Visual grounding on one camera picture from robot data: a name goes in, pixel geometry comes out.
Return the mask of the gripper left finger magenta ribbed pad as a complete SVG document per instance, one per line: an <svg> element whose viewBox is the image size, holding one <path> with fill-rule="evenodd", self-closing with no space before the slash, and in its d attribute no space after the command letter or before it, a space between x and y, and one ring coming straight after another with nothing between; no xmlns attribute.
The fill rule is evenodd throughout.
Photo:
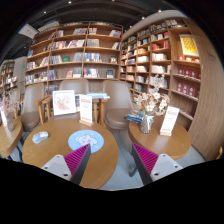
<svg viewBox="0 0 224 224"><path fill-rule="evenodd" d="M65 156L55 155L42 169L79 185L90 155L91 147L87 144Z"/></svg>

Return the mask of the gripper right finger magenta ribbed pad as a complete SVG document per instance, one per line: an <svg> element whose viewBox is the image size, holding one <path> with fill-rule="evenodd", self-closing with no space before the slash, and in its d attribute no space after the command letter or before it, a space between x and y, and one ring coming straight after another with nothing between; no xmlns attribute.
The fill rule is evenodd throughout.
<svg viewBox="0 0 224 224"><path fill-rule="evenodd" d="M132 156L144 185L148 185L182 169L167 154L158 155L137 144L132 144Z"/></svg>

